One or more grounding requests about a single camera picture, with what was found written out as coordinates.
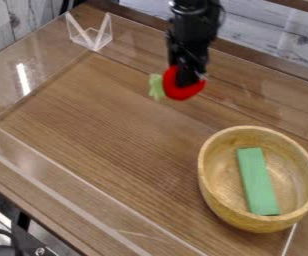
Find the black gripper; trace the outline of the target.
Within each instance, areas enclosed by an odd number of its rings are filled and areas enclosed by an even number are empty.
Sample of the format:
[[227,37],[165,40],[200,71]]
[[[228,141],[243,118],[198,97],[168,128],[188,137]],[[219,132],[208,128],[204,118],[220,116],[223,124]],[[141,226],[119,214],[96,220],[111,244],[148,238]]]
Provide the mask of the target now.
[[172,13],[165,32],[168,63],[176,64],[176,86],[184,88],[206,73],[207,47],[216,38],[223,6],[219,0],[169,0],[168,6]]

